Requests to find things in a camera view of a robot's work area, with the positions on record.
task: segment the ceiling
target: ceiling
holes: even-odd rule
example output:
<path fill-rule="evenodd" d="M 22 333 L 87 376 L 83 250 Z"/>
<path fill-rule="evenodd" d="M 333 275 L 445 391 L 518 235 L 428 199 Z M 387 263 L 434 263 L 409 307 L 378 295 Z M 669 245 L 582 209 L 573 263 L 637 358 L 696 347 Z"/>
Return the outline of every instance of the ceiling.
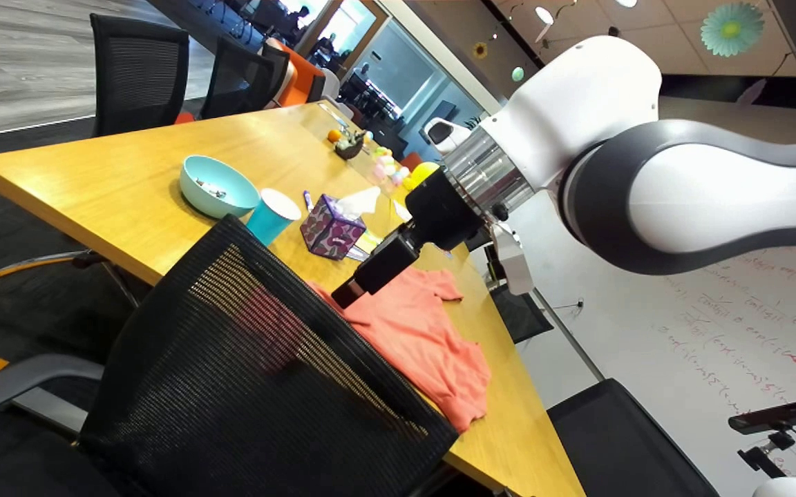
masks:
<path fill-rule="evenodd" d="M 541 63 L 587 35 L 608 34 L 615 25 L 620 35 L 640 43 L 664 75 L 796 76 L 796 0 L 750 3 L 758 6 L 765 20 L 760 43 L 738 57 L 717 57 L 699 41 L 699 27 L 723 0 L 640 0 L 637 7 L 622 7 L 616 0 L 577 0 L 575 6 L 573 0 L 493 0 Z M 557 14 L 544 43 L 536 41 L 544 27 L 533 14 L 536 6 Z"/>

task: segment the floor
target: floor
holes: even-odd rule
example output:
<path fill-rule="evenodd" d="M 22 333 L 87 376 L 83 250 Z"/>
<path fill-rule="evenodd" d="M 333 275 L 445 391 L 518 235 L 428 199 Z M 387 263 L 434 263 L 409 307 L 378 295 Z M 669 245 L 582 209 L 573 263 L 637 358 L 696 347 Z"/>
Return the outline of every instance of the floor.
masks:
<path fill-rule="evenodd" d="M 0 129 L 95 114 L 91 12 L 171 25 L 148 0 L 0 0 Z M 210 63 L 195 43 L 189 100 L 204 97 Z"/>

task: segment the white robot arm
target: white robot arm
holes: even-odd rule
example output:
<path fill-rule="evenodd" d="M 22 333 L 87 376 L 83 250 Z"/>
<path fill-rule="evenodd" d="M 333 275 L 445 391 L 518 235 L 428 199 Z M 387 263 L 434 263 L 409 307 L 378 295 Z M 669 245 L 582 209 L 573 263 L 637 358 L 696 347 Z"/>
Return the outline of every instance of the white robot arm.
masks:
<path fill-rule="evenodd" d="M 445 156 L 488 214 L 550 191 L 568 228 L 637 274 L 796 243 L 796 143 L 659 118 L 659 65 L 616 35 L 536 71 Z"/>

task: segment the yellow table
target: yellow table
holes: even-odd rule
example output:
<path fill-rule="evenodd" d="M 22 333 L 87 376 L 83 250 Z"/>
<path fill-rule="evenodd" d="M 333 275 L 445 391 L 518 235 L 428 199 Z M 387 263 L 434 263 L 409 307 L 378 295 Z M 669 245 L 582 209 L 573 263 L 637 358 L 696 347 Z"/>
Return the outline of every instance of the yellow table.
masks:
<path fill-rule="evenodd" d="M 8 151 L 0 154 L 0 192 L 155 285 L 214 223 L 179 197 L 185 154 L 219 156 L 257 188 L 280 188 L 297 202 L 302 191 L 347 197 L 372 188 L 372 156 L 340 159 L 325 141 L 333 125 L 334 108 L 319 103 Z M 398 227 L 395 202 L 378 197 L 366 221 L 372 232 L 387 235 Z M 320 290 L 334 290 L 354 271 L 354 263 L 312 256 L 298 227 L 291 227 L 273 250 Z M 457 275 L 464 301 L 449 312 L 493 368 L 488 420 L 459 435 L 449 462 L 481 482 L 526 497 L 584 495 L 481 275 L 439 249 L 424 249 L 418 268 Z"/>

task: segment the desk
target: desk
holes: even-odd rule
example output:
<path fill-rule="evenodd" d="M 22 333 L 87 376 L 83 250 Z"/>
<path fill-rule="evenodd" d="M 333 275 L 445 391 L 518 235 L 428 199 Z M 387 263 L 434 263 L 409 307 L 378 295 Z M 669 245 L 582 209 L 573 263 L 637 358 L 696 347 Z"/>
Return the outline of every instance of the desk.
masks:
<path fill-rule="evenodd" d="M 0 154 L 0 192 L 87 243 L 127 274 L 155 285 L 208 228 L 178 188 L 185 154 L 226 159 L 257 188 L 347 197 L 372 188 L 372 163 L 342 163 L 325 141 L 334 122 L 326 103 L 196 125 Z M 395 202 L 378 197 L 366 217 L 376 235 L 398 227 Z M 354 263 L 312 256 L 291 227 L 273 250 L 309 285 L 340 288 Z M 453 325 L 478 341 L 493 368 L 490 412 L 449 453 L 449 463 L 526 497 L 584 495 L 554 422 L 526 372 L 490 292 L 463 256 L 425 245 L 418 268 L 445 268 L 464 292 Z"/>

